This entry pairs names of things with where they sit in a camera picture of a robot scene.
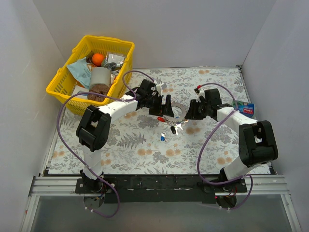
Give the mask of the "red key tag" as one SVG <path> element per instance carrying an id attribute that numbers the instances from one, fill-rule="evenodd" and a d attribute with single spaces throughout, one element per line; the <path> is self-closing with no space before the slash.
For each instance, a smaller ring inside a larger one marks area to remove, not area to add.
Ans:
<path id="1" fill-rule="evenodd" d="M 162 117 L 158 117 L 157 119 L 158 119 L 159 121 L 161 121 L 161 122 L 165 122 L 165 119 L 162 118 Z"/>

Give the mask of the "silver key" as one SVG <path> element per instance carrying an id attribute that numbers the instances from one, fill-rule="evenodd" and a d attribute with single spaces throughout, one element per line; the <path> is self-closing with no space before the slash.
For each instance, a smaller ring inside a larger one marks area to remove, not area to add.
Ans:
<path id="1" fill-rule="evenodd" d="M 179 130 L 183 131 L 183 127 L 182 127 L 181 122 L 176 123 L 174 128 L 175 128 L 175 131 L 176 131 L 176 135 L 178 135 Z"/>

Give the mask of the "black key tag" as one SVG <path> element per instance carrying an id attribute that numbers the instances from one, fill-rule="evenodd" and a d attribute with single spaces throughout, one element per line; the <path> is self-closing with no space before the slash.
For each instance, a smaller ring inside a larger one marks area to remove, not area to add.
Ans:
<path id="1" fill-rule="evenodd" d="M 171 126 L 170 129 L 171 129 L 171 132 L 172 132 L 173 134 L 176 134 L 176 129 L 175 129 L 174 126 Z"/>

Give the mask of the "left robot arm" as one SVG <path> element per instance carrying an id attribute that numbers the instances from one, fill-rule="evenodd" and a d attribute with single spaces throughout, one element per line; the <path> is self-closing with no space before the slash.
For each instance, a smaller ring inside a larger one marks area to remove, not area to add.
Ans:
<path id="1" fill-rule="evenodd" d="M 170 95 L 162 103 L 163 90 L 166 88 L 165 83 L 158 84 L 144 79 L 139 87 L 125 93 L 120 101 L 101 107 L 87 107 L 76 135 L 84 152 L 85 165 L 81 177 L 83 185 L 90 192 L 98 193 L 103 189 L 103 182 L 98 178 L 103 175 L 100 150 L 108 140 L 110 126 L 114 121 L 143 107 L 149 109 L 150 115 L 174 117 Z"/>

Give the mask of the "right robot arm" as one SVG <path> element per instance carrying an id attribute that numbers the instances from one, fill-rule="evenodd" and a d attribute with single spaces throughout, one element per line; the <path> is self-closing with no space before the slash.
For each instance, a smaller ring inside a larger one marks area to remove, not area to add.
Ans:
<path id="1" fill-rule="evenodd" d="M 197 99 L 190 101 L 185 119 L 203 120 L 210 117 L 218 122 L 216 128 L 225 124 L 239 136 L 239 155 L 224 167 L 215 181 L 209 181 L 198 173 L 203 183 L 219 186 L 229 192 L 236 181 L 248 176 L 256 167 L 278 158 L 278 148 L 269 121 L 257 121 L 239 112 L 236 106 L 223 104 L 218 89 L 209 89 L 199 93 Z"/>

